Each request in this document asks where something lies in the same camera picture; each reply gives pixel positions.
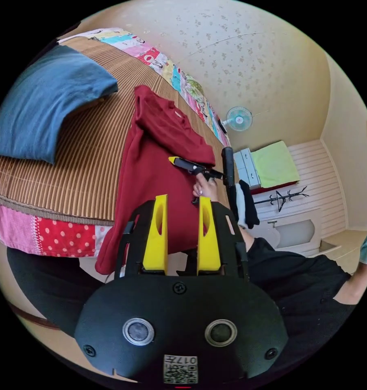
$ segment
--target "maroon sweater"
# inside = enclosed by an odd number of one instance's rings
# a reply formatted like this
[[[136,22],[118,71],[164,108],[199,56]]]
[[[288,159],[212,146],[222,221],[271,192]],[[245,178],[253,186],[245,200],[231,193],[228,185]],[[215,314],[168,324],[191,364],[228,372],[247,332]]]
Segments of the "maroon sweater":
[[[119,242],[132,212],[157,195],[168,194],[168,253],[198,244],[198,208],[191,204],[195,177],[168,160],[178,156],[214,166],[211,146],[196,134],[174,102],[145,85],[135,88],[135,112],[125,141],[115,205],[115,223],[107,233],[95,265],[108,275],[116,268]]]

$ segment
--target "screw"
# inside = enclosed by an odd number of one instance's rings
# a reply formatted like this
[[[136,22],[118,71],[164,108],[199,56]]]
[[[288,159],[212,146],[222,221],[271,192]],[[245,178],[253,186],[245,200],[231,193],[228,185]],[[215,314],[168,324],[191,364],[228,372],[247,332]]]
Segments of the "screw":
[[[91,345],[83,345],[83,351],[86,355],[93,358],[96,355],[95,349]]]
[[[184,294],[187,290],[186,286],[182,282],[175,283],[172,289],[176,294]]]
[[[278,355],[278,351],[275,348],[270,348],[265,353],[265,359],[266,360],[271,360],[271,359],[274,359],[277,355]]]

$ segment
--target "drawer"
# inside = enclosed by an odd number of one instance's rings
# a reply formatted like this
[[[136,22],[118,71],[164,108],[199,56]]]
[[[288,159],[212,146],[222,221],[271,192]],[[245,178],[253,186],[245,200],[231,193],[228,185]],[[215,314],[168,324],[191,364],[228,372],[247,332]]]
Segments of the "drawer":
[[[239,175],[239,180],[243,180],[243,181],[246,182],[248,185],[250,185],[250,181],[249,181],[249,179],[248,179],[248,174],[247,174],[246,168],[238,169],[238,170],[237,170],[237,173],[238,173],[238,175]]]
[[[244,161],[243,161],[243,156],[241,155],[241,152],[234,153],[233,159],[235,160],[237,169],[243,169],[245,167]]]
[[[259,177],[256,173],[254,162],[251,159],[251,154],[249,149],[244,149],[241,151],[245,168],[247,170],[248,179],[250,181],[250,187],[256,187],[261,184]]]

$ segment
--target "blue pillow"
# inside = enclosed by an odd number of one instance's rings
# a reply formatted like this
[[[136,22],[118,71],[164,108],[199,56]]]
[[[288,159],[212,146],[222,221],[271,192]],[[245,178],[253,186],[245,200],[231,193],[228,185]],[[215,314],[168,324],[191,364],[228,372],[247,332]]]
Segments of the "blue pillow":
[[[95,61],[54,47],[19,76],[2,103],[0,155],[54,164],[66,115],[117,90],[116,79]]]

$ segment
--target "qr code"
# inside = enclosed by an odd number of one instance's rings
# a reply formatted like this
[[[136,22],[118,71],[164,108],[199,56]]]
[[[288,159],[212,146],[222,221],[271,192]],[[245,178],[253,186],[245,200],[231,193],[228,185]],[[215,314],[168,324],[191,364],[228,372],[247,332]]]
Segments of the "qr code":
[[[198,383],[198,364],[196,356],[164,355],[164,383]]]

